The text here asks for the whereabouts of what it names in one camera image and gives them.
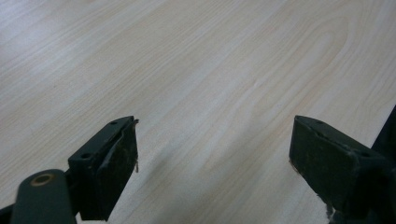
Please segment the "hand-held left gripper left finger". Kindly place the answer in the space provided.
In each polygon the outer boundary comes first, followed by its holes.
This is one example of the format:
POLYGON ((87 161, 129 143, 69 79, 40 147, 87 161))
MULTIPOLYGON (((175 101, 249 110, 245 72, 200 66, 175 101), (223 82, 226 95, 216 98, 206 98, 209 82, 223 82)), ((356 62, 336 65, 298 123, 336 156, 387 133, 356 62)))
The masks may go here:
POLYGON ((68 159, 75 209, 83 220, 108 220, 138 161, 132 116, 104 126, 68 159))

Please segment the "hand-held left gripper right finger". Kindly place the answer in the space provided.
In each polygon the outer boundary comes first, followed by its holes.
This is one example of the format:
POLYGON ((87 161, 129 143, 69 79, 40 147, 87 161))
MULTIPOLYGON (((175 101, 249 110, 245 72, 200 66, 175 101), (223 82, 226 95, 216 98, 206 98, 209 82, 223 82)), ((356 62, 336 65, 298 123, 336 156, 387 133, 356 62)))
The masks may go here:
POLYGON ((290 163, 344 219, 396 219, 396 163, 331 125, 294 118, 290 163))

